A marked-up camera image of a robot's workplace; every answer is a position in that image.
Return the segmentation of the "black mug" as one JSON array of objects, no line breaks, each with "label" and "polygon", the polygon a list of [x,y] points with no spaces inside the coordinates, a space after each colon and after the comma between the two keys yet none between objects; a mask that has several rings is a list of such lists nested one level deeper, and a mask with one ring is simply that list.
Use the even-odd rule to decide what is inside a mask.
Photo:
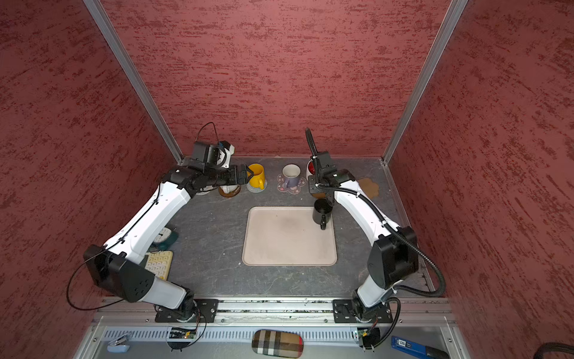
[{"label": "black mug", "polygon": [[333,206],[326,198],[317,199],[314,203],[312,220],[321,228],[326,230],[327,224],[331,219]]}]

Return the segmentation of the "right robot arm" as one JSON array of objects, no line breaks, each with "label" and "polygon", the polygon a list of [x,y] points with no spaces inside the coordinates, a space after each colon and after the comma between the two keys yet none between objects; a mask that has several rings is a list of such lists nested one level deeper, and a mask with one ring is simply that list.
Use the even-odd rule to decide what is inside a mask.
[{"label": "right robot arm", "polygon": [[331,206],[341,205],[369,240],[371,251],[366,265],[369,276],[352,299],[355,317],[369,320],[399,290],[399,285],[418,271],[418,254],[398,238],[402,235],[416,245],[416,235],[410,227],[400,227],[385,215],[347,170],[315,169],[309,176],[309,192],[324,193]]}]

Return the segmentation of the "pink flower coaster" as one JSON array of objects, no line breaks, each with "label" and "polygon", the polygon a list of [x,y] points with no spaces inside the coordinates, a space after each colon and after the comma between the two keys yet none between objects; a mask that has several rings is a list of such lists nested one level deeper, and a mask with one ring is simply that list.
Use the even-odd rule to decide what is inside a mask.
[{"label": "pink flower coaster", "polygon": [[302,188],[306,185],[306,180],[301,176],[285,177],[283,174],[277,176],[277,189],[282,193],[300,194]]}]

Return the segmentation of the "white speckled mug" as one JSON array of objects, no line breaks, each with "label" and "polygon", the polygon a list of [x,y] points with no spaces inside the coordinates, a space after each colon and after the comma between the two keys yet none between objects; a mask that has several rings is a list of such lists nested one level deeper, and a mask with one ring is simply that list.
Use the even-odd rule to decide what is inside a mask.
[{"label": "white speckled mug", "polygon": [[238,188],[239,188],[239,185],[223,185],[221,187],[223,193],[225,193],[225,194],[230,194],[232,192],[235,192]]}]

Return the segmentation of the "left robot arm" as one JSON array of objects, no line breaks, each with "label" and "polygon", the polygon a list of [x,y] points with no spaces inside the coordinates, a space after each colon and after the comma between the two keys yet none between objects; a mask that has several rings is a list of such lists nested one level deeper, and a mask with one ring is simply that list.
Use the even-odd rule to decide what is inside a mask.
[{"label": "left robot arm", "polygon": [[165,225],[207,186],[245,185],[254,176],[246,165],[199,170],[176,166],[138,213],[102,246],[84,253],[94,284],[130,303],[155,305],[181,323],[198,320],[200,312],[191,290],[161,279],[141,263]]}]

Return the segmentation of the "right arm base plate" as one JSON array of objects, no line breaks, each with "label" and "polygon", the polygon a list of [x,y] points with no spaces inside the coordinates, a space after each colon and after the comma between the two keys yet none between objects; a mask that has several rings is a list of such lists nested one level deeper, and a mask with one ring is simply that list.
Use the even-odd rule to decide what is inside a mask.
[{"label": "right arm base plate", "polygon": [[379,303],[373,307],[366,307],[360,299],[335,299],[332,301],[333,317],[337,324],[363,323],[390,324],[393,321],[390,306]]}]

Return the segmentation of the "lavender handle mug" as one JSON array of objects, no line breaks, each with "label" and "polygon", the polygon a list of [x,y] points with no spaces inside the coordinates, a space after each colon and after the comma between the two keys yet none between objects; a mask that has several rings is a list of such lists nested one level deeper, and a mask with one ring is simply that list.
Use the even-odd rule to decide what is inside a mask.
[{"label": "lavender handle mug", "polygon": [[300,182],[301,169],[296,164],[288,164],[282,169],[284,188],[296,188]]}]

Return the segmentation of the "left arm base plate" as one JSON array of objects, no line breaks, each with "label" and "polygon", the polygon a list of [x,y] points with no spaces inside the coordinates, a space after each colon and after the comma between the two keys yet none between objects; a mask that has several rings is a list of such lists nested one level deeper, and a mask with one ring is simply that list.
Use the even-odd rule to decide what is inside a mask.
[{"label": "left arm base plate", "polygon": [[204,323],[213,323],[215,317],[218,313],[218,305],[220,301],[218,299],[196,299],[195,300],[195,311],[199,311],[200,315],[194,314],[190,320],[178,320],[175,315],[173,315],[172,310],[168,310],[163,307],[155,306],[155,322],[156,323],[182,323],[187,325],[188,323],[195,323],[197,320],[202,320]]}]

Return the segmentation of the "red inside white mug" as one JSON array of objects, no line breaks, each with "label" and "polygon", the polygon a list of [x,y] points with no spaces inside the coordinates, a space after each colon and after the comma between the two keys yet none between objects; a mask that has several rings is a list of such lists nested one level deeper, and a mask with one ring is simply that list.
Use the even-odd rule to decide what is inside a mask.
[{"label": "red inside white mug", "polygon": [[315,175],[315,167],[312,160],[309,160],[306,165],[306,179],[309,179],[311,176]]}]

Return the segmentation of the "brown wooden flower coaster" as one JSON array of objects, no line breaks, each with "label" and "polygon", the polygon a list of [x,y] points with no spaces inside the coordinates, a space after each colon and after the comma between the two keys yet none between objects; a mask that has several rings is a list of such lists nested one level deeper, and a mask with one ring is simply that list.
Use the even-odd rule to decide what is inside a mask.
[{"label": "brown wooden flower coaster", "polygon": [[358,179],[357,183],[359,184],[365,196],[368,197],[369,199],[374,199],[379,196],[380,187],[371,178],[366,177]]}]

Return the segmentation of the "dark brown glossy coaster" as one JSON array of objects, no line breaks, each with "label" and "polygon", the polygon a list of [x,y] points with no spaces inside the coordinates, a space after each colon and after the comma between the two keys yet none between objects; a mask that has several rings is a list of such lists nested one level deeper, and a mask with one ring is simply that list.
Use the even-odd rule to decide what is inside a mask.
[{"label": "dark brown glossy coaster", "polygon": [[239,185],[239,188],[238,188],[235,192],[232,192],[232,193],[230,193],[230,194],[225,194],[225,193],[223,193],[221,187],[218,188],[218,193],[219,193],[219,195],[222,196],[222,197],[225,197],[225,198],[235,197],[237,194],[240,193],[240,191],[241,191],[241,186],[240,186],[240,185]]}]

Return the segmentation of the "yellow mug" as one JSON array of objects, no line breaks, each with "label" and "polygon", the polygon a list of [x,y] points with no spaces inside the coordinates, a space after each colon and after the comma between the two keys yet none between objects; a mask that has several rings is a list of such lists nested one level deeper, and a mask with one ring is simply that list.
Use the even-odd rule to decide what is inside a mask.
[{"label": "yellow mug", "polygon": [[264,182],[266,181],[264,167],[261,164],[255,163],[249,165],[248,168],[253,172],[253,176],[251,177],[249,184],[253,187],[264,188]]}]

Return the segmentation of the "grey woven round coaster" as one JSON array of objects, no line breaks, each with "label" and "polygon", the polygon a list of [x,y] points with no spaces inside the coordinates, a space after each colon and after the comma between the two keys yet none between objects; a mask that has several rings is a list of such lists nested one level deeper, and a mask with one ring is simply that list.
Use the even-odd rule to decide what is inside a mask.
[{"label": "grey woven round coaster", "polygon": [[251,184],[249,184],[249,183],[246,185],[247,190],[248,190],[249,192],[251,192],[251,193],[254,193],[254,194],[259,194],[259,193],[265,191],[266,188],[267,188],[267,186],[268,186],[268,181],[267,181],[267,180],[264,182],[264,188],[253,187],[253,186],[252,186]]}]

